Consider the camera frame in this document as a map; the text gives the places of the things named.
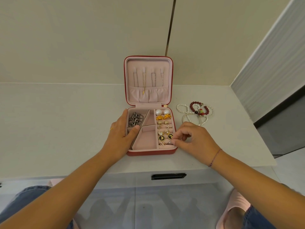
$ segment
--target black drawer handle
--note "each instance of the black drawer handle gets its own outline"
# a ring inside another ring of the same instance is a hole
[[[186,173],[165,173],[165,174],[154,174],[152,180],[164,180],[164,179],[178,179],[184,178]]]

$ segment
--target person's right arm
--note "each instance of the person's right arm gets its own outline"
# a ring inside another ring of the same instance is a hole
[[[220,147],[203,127],[185,122],[172,142],[209,165]],[[305,228],[305,196],[252,169],[224,151],[215,157],[212,169],[227,179],[277,229]]]

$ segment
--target white countertop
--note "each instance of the white countertop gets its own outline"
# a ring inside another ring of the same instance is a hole
[[[192,101],[214,108],[204,127],[224,151],[253,167],[276,165],[230,87],[174,85],[169,107],[176,127],[183,116],[176,105]],[[111,123],[129,105],[122,84],[0,84],[0,107],[1,180],[68,175],[102,148]],[[191,169],[207,166],[178,149],[125,156],[108,173]]]

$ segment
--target bracelet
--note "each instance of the bracelet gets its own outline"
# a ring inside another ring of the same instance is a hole
[[[213,161],[215,160],[215,157],[213,158],[213,160],[212,160],[211,164],[209,165],[209,167],[211,167],[211,166],[212,166]]]

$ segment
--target jewelry box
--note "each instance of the jewelry box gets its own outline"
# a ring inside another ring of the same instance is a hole
[[[128,56],[124,60],[125,96],[128,109],[126,134],[134,125],[140,131],[128,156],[173,154],[176,131],[171,101],[173,60],[165,56]]]

